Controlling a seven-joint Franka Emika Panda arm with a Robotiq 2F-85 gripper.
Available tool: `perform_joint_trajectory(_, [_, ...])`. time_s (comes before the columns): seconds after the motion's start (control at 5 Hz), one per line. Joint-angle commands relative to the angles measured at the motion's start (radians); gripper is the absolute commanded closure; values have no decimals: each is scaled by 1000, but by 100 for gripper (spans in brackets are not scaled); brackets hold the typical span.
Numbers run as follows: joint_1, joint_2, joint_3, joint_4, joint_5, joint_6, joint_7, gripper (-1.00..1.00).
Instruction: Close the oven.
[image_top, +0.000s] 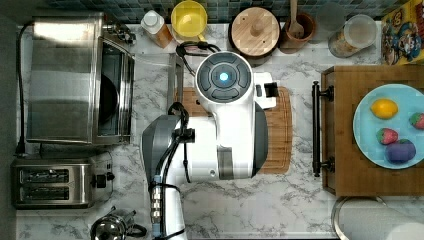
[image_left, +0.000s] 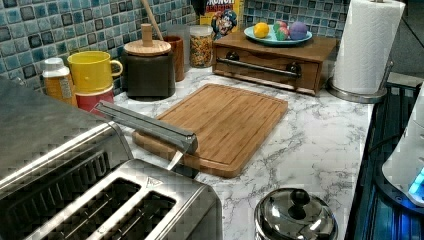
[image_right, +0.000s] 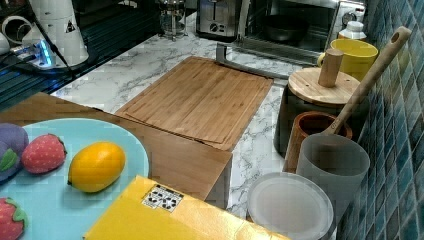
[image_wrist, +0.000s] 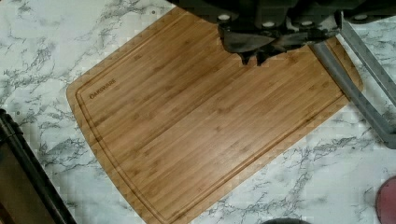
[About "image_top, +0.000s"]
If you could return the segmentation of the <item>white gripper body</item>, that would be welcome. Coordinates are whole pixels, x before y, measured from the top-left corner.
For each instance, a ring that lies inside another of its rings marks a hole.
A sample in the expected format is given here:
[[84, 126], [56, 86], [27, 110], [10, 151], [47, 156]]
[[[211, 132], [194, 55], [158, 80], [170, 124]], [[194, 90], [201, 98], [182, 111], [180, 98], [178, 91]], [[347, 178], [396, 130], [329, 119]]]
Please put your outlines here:
[[279, 97], [277, 83], [268, 72], [254, 74], [254, 99], [262, 109], [270, 109], [277, 105]]

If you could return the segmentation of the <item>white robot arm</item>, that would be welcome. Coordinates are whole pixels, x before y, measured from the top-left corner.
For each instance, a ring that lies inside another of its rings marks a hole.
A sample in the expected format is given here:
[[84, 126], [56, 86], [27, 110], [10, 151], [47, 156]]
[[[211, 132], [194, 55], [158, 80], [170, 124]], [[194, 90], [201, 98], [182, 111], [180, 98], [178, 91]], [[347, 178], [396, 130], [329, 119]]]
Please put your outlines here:
[[186, 240], [179, 186], [254, 177], [268, 155], [268, 124], [257, 102], [258, 84], [248, 61], [218, 51], [205, 57], [194, 91], [205, 116], [180, 102], [143, 132], [141, 154], [150, 194], [154, 240]]

